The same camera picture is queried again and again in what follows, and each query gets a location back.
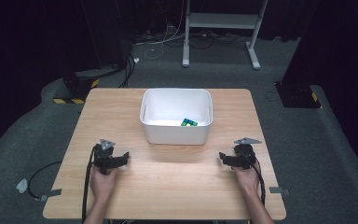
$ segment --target white plastic bin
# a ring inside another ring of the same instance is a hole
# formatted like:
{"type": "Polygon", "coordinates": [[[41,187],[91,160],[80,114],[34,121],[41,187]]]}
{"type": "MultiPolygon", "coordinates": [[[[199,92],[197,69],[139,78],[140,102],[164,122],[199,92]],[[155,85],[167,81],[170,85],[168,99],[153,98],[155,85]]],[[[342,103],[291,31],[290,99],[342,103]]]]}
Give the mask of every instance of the white plastic bin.
{"type": "Polygon", "coordinates": [[[153,144],[202,145],[213,121],[211,94],[201,89],[156,88],[145,92],[140,120],[153,144]],[[184,119],[197,126],[182,126],[184,119]]]}

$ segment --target yellow and black tape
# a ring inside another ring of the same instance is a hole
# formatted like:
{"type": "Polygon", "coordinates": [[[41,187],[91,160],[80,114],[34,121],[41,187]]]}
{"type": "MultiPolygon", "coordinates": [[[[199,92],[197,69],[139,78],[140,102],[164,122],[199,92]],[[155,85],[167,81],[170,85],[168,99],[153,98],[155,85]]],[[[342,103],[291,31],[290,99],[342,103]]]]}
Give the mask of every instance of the yellow and black tape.
{"type": "Polygon", "coordinates": [[[318,102],[318,97],[316,96],[315,92],[312,92],[312,99],[314,102],[318,102]]]}
{"type": "Polygon", "coordinates": [[[81,104],[84,104],[86,102],[86,100],[84,99],[70,99],[70,98],[67,98],[67,99],[58,99],[58,98],[55,98],[53,99],[54,103],[56,104],[60,104],[60,105],[63,105],[63,104],[77,104],[77,105],[81,105],[81,104]]]}
{"type": "MultiPolygon", "coordinates": [[[[100,79],[96,79],[94,80],[91,85],[89,86],[89,91],[91,89],[94,89],[98,86],[98,83],[100,82],[100,79]]],[[[62,97],[57,97],[57,98],[53,98],[54,103],[56,104],[60,104],[60,105],[64,105],[64,104],[76,104],[76,105],[82,105],[84,103],[86,103],[86,97],[84,99],[80,99],[80,98],[62,98],[62,97]]]]}

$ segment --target human hand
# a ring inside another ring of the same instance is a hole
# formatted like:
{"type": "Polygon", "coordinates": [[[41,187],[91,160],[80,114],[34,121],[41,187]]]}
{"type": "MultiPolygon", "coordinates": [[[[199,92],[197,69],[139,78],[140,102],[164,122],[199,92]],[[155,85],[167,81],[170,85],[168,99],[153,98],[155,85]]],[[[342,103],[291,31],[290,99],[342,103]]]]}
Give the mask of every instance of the human hand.
{"type": "Polygon", "coordinates": [[[117,168],[113,169],[109,175],[103,175],[100,169],[92,164],[89,173],[89,186],[97,202],[107,202],[115,188],[117,168]]]}
{"type": "MultiPolygon", "coordinates": [[[[258,162],[254,164],[258,172],[260,172],[260,166],[258,162]]],[[[235,174],[237,175],[238,183],[241,186],[243,193],[246,195],[257,195],[257,189],[259,179],[257,172],[253,167],[244,170],[241,167],[233,167],[235,174]]]]}

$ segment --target white metal frame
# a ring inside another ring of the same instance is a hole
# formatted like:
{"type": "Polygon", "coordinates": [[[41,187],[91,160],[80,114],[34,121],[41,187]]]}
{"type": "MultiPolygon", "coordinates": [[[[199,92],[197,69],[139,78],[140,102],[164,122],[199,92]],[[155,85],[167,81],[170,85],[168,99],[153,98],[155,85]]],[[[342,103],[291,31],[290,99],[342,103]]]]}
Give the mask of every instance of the white metal frame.
{"type": "Polygon", "coordinates": [[[191,13],[190,0],[187,0],[186,6],[186,32],[183,48],[183,67],[190,66],[190,48],[189,31],[190,27],[209,27],[209,28],[229,28],[229,29],[249,29],[254,30],[250,42],[246,42],[246,49],[252,61],[254,70],[259,70],[260,63],[255,55],[255,41],[260,30],[261,22],[264,18],[267,3],[269,0],[263,0],[260,11],[257,15],[239,15],[239,14],[216,14],[216,13],[191,13]]]}

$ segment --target gray carpet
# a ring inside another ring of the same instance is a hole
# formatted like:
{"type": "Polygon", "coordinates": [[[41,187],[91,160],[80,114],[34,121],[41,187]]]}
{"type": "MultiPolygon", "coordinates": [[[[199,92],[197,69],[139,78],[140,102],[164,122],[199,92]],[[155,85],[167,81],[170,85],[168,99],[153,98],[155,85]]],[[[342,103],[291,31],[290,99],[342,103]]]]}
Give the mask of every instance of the gray carpet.
{"type": "MultiPolygon", "coordinates": [[[[197,40],[192,44],[205,45],[197,40]]],[[[129,87],[249,89],[279,185],[291,193],[283,198],[287,217],[278,223],[358,223],[358,159],[322,88],[312,86],[321,109],[284,108],[275,90],[274,82],[282,80],[297,42],[258,40],[260,71],[253,70],[242,44],[191,49],[188,68],[181,66],[182,48],[163,45],[162,54],[151,59],[161,53],[161,45],[134,47],[131,54],[140,62],[129,87]]],[[[118,87],[123,79],[124,72],[103,77],[98,88],[118,87]]],[[[0,139],[0,223],[80,223],[79,219],[43,218],[45,203],[15,189],[39,168],[63,159],[83,105],[52,102],[61,82],[47,85],[41,92],[42,104],[17,120],[0,139]]],[[[40,173],[33,180],[33,191],[49,191],[58,168],[40,173]]]]}

